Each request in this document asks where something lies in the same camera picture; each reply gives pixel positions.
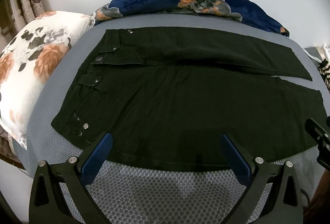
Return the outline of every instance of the metal screw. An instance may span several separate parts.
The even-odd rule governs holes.
[[[286,164],[288,167],[292,167],[292,166],[293,166],[293,163],[290,162],[290,161],[287,161],[285,164]]]
[[[264,162],[263,158],[261,157],[257,157],[255,158],[255,161],[258,163],[258,164],[262,164]]]
[[[77,157],[76,156],[72,156],[69,158],[69,163],[74,164],[77,161]]]
[[[43,167],[45,164],[46,164],[45,160],[42,160],[42,161],[39,162],[39,166],[41,166],[41,167]]]

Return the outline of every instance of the floral pillowcase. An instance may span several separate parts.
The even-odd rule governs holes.
[[[26,149],[26,128],[49,76],[95,23],[89,15],[50,11],[27,24],[0,54],[0,125]]]

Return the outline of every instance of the black pants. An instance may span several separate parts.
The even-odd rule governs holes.
[[[315,145],[321,93],[290,48],[209,29],[107,30],[77,72],[52,126],[79,148],[113,135],[108,160],[170,171],[227,169],[219,136],[275,161]]]

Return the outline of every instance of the pillow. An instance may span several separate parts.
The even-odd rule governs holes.
[[[44,84],[94,23],[89,15],[49,11],[28,23],[0,54],[0,125],[25,149],[27,123]]]
[[[95,25],[122,16],[150,13],[209,14],[235,19],[251,27],[282,34],[289,31],[249,0],[112,0],[93,13]]]

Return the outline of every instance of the bed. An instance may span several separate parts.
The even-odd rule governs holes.
[[[47,160],[50,164],[60,163],[81,152],[54,131],[51,121],[60,110],[77,69],[97,44],[95,41],[102,38],[106,29],[156,26],[217,29],[290,47],[310,73],[312,81],[292,77],[281,78],[319,90],[326,114],[330,115],[330,94],[317,68],[296,42],[283,35],[256,29],[232,19],[207,15],[127,16],[102,22],[85,33],[46,82],[28,122],[27,150],[13,141],[15,153],[30,176],[34,175],[40,160]],[[310,197],[324,171],[316,162],[317,156],[318,150],[313,147],[287,158],[296,168],[301,188]],[[284,160],[278,160],[275,163],[283,162]],[[231,170],[201,173],[169,172],[139,169],[108,161],[103,164],[94,183],[87,188],[97,205],[113,223],[172,223],[174,216],[182,223],[220,222],[245,189],[238,183]],[[73,216],[82,221],[66,186],[63,185],[62,190]],[[260,214],[269,190],[268,184],[250,221],[255,220]]]

